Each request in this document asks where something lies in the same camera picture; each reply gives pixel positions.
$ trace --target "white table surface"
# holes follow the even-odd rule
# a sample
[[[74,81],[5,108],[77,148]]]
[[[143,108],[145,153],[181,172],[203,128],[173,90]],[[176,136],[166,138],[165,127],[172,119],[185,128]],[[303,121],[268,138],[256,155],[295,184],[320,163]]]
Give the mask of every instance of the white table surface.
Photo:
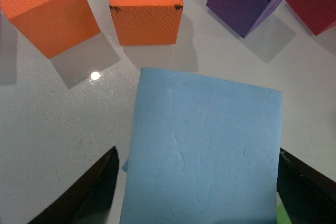
[[[184,0],[176,45],[122,47],[109,0],[88,1],[101,33],[52,60],[1,14],[1,224],[30,221],[112,146],[125,162],[148,66],[282,91],[282,148],[336,181],[336,28],[314,36],[283,1],[242,39],[206,0]],[[119,223],[125,178],[120,171],[108,223]]]

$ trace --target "green object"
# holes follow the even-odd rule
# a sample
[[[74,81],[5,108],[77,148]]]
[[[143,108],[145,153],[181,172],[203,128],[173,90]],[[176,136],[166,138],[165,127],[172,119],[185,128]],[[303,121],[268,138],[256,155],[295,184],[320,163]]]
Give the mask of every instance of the green object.
[[[283,203],[278,206],[278,224],[292,224]]]

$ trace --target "blue foam block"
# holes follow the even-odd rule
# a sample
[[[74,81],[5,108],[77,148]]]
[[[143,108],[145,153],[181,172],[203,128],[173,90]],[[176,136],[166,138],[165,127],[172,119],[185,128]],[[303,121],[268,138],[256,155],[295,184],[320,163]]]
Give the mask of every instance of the blue foam block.
[[[282,94],[144,68],[121,224],[277,223]]]

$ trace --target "glossy white surface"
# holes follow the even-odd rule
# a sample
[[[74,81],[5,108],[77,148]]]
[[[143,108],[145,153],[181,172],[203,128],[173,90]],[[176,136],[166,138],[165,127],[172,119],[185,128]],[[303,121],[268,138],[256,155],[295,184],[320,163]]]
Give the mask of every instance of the glossy white surface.
[[[184,0],[176,45],[122,47],[109,0],[88,1],[102,33],[52,60],[1,14],[1,224],[30,221],[114,145],[124,163],[147,66],[282,91],[282,147],[336,181],[336,28],[314,36],[283,1],[242,39],[206,0]],[[125,178],[108,223],[119,223]]]

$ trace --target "orange foam block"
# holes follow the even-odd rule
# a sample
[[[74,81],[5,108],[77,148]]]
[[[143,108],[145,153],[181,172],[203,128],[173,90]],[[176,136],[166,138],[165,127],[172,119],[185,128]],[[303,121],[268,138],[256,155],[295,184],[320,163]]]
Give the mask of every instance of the orange foam block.
[[[110,0],[121,45],[174,44],[183,0]]]
[[[0,0],[0,6],[47,58],[100,32],[87,0]]]

